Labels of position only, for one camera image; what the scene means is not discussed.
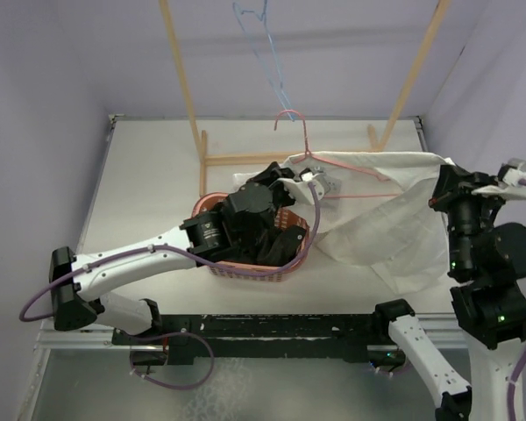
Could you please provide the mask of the dark pinstriped shirt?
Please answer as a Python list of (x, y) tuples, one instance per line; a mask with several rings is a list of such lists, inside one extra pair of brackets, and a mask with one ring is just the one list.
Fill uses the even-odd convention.
[(294, 259), (307, 233), (308, 229), (299, 225), (249, 232), (230, 251), (219, 256), (218, 261), (281, 267)]

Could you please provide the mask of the red wire hanger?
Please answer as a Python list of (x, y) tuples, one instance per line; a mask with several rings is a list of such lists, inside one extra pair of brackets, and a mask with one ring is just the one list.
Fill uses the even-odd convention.
[[(282, 181), (285, 184), (286, 189), (292, 195), (297, 203), (319, 203), (323, 199), (319, 199), (316, 193), (315, 185), (311, 182), (302, 182), (300, 179), (300, 173), (305, 168), (310, 167), (322, 167), (328, 175), (331, 175), (342, 182), (341, 190), (343, 189), (343, 180), (341, 178), (340, 170), (348, 171), (353, 174), (368, 176), (373, 178), (376, 182), (388, 184), (391, 180), (383, 175), (380, 175), (374, 171), (368, 170), (366, 168), (359, 168), (355, 166), (348, 165), (343, 162), (335, 161), (328, 159), (327, 157), (319, 156), (317, 153), (313, 153), (309, 146), (309, 132), (307, 126), (307, 120), (301, 112), (293, 110), (294, 114), (302, 123), (302, 141), (303, 141), (303, 150), (302, 154), (297, 157), (288, 157), (287, 166), (282, 168), (289, 168), (294, 173), (294, 180), (287, 181), (285, 178)], [(274, 130), (278, 128), (280, 118), (286, 116), (283, 111), (280, 111), (274, 118)], [(334, 197), (326, 197), (326, 200), (336, 200), (336, 199), (365, 199), (365, 198), (384, 198), (384, 197), (397, 197), (401, 194), (400, 191), (382, 191), (371, 192), (371, 193), (342, 193), (340, 192)]]

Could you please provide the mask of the white shirt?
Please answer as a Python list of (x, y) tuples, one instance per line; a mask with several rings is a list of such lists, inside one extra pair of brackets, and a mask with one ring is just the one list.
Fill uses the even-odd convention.
[(440, 166), (450, 159), (424, 152), (316, 153), (391, 180), (383, 184), (340, 170), (342, 193), (401, 192), (392, 198), (321, 200), (317, 249), (338, 263), (373, 270), (398, 295), (427, 289), (445, 275), (443, 218), (428, 202)]

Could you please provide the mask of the blue wire hanger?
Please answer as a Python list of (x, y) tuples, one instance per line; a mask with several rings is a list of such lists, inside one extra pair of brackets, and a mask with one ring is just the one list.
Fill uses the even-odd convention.
[(277, 54), (274, 37), (268, 27), (268, 1), (262, 1), (258, 9), (245, 8), (238, 1), (234, 1), (232, 10), (241, 32), (262, 67), (281, 110), (291, 122), (296, 121), (297, 116), (293, 112), (294, 108), (284, 87), (281, 60)]

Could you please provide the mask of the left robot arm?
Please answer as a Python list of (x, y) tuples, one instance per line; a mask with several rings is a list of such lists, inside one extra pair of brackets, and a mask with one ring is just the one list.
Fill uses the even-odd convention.
[(210, 210), (155, 238), (97, 254), (74, 254), (68, 247), (55, 250), (51, 279), (63, 281), (51, 292), (55, 330), (99, 323), (152, 344), (163, 332), (157, 303), (120, 296), (117, 288), (210, 263), (287, 265), (306, 231), (297, 225), (281, 229), (274, 221), (280, 209), (295, 202), (284, 186), (295, 178), (292, 169), (273, 162)]

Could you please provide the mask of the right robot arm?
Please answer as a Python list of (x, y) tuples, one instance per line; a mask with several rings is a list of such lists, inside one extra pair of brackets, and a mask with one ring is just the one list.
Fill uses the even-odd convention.
[(451, 304), (464, 333), (471, 379), (458, 375), (403, 300), (374, 309), (372, 330), (394, 342), (428, 388), (437, 420), (522, 420), (526, 365), (526, 226), (496, 225), (501, 207), (526, 200), (526, 161), (497, 175), (450, 164), (440, 168), (429, 206), (447, 216)]

